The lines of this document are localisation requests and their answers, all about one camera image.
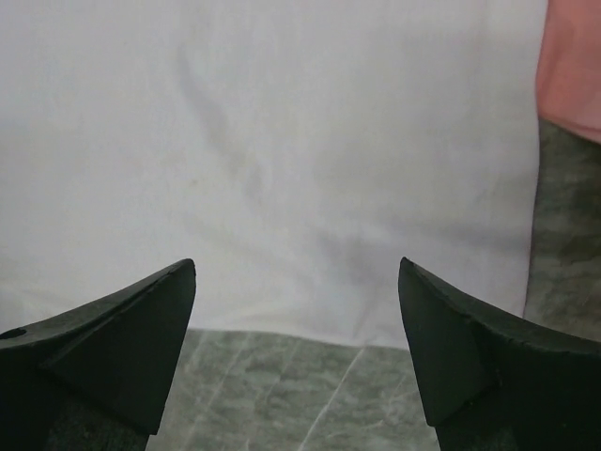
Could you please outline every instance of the white cloth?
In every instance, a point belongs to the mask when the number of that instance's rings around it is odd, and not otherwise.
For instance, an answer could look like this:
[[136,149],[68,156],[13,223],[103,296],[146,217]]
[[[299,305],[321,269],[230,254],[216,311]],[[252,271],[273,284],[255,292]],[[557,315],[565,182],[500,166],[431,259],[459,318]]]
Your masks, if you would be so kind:
[[0,4],[0,328],[192,257],[192,327],[405,347],[407,256],[520,315],[546,0]]

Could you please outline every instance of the pink cloth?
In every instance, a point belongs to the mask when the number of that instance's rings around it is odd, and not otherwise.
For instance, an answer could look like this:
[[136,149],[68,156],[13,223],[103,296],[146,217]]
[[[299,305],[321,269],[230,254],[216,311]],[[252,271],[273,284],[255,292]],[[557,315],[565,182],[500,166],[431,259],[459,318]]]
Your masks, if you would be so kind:
[[601,142],[601,0],[549,0],[536,95],[542,117]]

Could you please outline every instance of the gray marble surface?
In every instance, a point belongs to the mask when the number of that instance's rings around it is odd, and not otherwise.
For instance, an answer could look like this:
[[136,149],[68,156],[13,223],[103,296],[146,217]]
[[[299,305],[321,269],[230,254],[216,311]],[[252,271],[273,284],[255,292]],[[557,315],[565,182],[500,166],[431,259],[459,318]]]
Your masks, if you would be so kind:
[[[601,147],[543,122],[526,318],[601,341]],[[434,451],[408,352],[189,331],[154,451]]]

